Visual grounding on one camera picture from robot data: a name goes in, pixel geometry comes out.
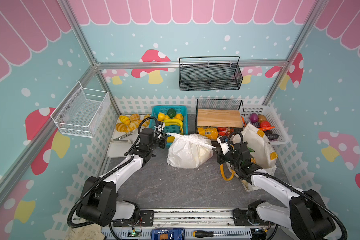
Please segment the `red snack packet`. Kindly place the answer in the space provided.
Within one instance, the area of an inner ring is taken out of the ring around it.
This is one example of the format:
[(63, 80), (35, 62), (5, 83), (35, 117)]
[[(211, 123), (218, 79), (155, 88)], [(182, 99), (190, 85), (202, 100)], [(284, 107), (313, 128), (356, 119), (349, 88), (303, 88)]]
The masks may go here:
[(233, 128), (217, 128), (218, 130), (218, 135), (219, 136), (229, 136), (231, 133), (234, 132)]

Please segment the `purple onion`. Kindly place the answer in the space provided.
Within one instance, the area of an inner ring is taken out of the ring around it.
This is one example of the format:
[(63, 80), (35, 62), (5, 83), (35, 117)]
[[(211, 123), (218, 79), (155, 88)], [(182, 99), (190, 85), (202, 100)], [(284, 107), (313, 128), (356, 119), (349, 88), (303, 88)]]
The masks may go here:
[(257, 123), (259, 121), (259, 115), (256, 113), (252, 113), (249, 117), (251, 123)]

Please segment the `red pepper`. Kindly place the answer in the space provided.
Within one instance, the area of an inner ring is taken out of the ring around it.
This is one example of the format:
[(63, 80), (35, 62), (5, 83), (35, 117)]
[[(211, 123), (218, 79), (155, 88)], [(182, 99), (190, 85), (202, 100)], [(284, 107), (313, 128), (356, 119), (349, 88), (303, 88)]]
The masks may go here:
[(269, 127), (269, 126), (272, 126), (272, 125), (268, 121), (263, 121), (263, 122), (259, 123), (259, 127)]

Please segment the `white bread tray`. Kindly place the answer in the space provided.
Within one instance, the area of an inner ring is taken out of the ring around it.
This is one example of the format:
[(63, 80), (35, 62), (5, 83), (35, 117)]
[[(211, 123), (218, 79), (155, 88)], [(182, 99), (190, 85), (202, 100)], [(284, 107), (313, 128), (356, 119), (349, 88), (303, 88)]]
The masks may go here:
[(109, 158), (121, 158), (124, 156), (124, 153), (127, 152), (130, 147), (133, 145), (129, 143), (112, 143), (110, 142), (107, 156)]

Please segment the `blue box on rail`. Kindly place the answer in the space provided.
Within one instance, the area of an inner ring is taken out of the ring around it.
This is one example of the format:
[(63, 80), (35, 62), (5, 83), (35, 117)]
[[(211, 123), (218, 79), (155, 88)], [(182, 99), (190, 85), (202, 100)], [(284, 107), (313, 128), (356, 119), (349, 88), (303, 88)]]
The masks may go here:
[(155, 229), (151, 232), (151, 240), (185, 240), (184, 228)]

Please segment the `black wall mesh basket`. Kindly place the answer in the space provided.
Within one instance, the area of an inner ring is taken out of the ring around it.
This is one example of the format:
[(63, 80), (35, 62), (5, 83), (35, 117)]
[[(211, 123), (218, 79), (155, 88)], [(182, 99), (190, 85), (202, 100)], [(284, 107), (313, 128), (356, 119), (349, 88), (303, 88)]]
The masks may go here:
[(179, 58), (180, 91), (239, 90), (243, 75), (238, 56)]

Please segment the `beige cloth rag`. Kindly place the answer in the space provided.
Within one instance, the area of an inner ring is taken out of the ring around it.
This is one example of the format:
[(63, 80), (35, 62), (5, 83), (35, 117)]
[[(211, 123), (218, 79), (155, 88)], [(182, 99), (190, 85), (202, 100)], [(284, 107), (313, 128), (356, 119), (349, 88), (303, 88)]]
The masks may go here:
[(102, 227), (96, 224), (70, 229), (65, 240), (105, 240)]

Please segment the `yellow lemon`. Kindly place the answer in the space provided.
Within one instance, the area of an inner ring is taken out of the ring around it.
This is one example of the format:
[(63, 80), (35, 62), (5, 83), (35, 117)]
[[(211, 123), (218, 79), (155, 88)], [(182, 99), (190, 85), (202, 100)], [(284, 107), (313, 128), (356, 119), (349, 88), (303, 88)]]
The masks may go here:
[(158, 121), (163, 121), (166, 118), (166, 115), (164, 113), (159, 113), (158, 114)]

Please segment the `white canvas tote bag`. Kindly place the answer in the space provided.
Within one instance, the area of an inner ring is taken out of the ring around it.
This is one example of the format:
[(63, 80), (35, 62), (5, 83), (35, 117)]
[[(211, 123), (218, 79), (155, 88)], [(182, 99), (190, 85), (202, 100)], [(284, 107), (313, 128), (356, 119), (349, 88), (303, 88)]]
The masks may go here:
[[(248, 143), (248, 148), (251, 149), (251, 155), (254, 158), (254, 163), (261, 167), (259, 171), (271, 176), (274, 175), (277, 169), (276, 161), (278, 159), (278, 155), (271, 146), (271, 142), (264, 131), (259, 130), (259, 128), (253, 126), (252, 124), (248, 124), (244, 127), (243, 131), (236, 131), (231, 133), (231, 135), (243, 135), (244, 141)], [(220, 165), (220, 171), (225, 181), (231, 181), (233, 178), (238, 178), (237, 176), (234, 176), (228, 163)], [(251, 178), (250, 180), (240, 181), (242, 182), (246, 192), (260, 190), (262, 188), (259, 182), (255, 182), (251, 180)]]

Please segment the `orange carrot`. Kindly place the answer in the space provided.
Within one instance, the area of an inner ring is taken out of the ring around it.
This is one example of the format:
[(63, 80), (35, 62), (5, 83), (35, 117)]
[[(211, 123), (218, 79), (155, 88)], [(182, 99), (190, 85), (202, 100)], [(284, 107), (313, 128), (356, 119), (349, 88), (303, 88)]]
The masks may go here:
[(269, 127), (259, 127), (259, 130), (262, 130), (262, 131), (269, 131), (269, 130), (272, 130), (274, 129), (275, 127), (274, 126), (269, 126)]

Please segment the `metal tongs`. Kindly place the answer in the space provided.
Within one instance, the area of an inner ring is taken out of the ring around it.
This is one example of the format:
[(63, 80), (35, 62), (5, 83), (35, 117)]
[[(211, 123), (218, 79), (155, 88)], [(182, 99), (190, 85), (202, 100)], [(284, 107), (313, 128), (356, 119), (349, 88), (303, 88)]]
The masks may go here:
[(137, 130), (134, 130), (132, 132), (125, 132), (125, 133), (114, 131), (111, 142), (132, 144), (135, 142), (137, 136), (138, 136)]

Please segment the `white plastic grocery bag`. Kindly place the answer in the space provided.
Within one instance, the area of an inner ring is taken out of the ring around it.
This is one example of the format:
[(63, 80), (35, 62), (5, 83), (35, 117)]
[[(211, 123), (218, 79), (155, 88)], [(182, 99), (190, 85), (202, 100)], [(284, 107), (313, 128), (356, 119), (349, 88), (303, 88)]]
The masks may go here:
[(214, 154), (215, 147), (205, 136), (175, 133), (168, 133), (168, 135), (174, 137), (174, 141), (168, 151), (167, 163), (174, 168), (196, 169)]

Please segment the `teal plastic fruit basket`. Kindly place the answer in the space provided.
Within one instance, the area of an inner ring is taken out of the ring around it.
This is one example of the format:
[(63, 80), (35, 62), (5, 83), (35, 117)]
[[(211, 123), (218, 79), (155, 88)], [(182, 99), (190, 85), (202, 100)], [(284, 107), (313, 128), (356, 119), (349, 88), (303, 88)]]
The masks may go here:
[[(167, 116), (168, 109), (175, 109), (177, 115), (174, 118), (169, 118)], [(158, 114), (164, 113), (166, 118), (163, 120), (165, 123), (164, 132), (167, 134), (167, 148), (173, 143), (175, 138), (170, 135), (170, 133), (178, 135), (188, 135), (188, 109), (185, 106), (173, 105), (173, 106), (155, 106), (152, 110), (152, 117), (158, 119)]]

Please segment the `white plastic vegetable basket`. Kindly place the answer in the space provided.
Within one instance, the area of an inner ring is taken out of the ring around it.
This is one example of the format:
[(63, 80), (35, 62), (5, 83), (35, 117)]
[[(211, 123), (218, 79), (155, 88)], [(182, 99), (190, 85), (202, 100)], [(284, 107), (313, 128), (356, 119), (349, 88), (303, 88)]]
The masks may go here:
[(243, 105), (240, 107), (240, 112), (241, 116), (245, 118), (245, 123), (251, 123), (255, 127), (260, 127), (260, 124), (258, 122), (251, 122), (251, 114), (263, 115), (266, 118), (271, 127), (273, 127), (271, 132), (279, 135), (277, 139), (271, 140), (272, 145), (283, 145), (288, 142), (289, 136), (273, 108), (262, 105)]

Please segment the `brown potato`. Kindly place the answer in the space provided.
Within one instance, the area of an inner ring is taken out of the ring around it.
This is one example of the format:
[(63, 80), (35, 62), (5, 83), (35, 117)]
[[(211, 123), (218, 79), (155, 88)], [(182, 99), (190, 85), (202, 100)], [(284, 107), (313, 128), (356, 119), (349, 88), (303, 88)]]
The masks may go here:
[(258, 122), (261, 123), (263, 121), (267, 121), (267, 118), (264, 115), (258, 115)]

